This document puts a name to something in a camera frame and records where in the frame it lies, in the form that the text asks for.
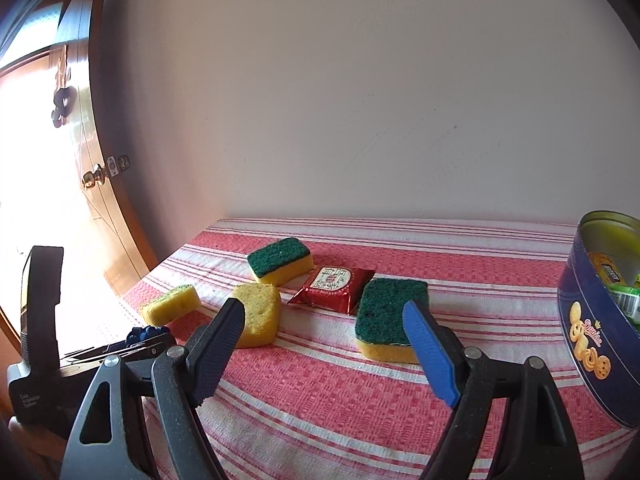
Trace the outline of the person's hand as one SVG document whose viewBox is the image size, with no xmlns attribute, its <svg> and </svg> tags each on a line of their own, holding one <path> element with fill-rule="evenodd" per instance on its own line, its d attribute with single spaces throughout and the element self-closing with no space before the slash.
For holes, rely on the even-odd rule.
<svg viewBox="0 0 640 480">
<path fill-rule="evenodd" d="M 66 440 L 54 432 L 41 426 L 23 425 L 15 416 L 9 420 L 9 430 L 16 442 L 25 450 L 62 462 Z"/>
</svg>

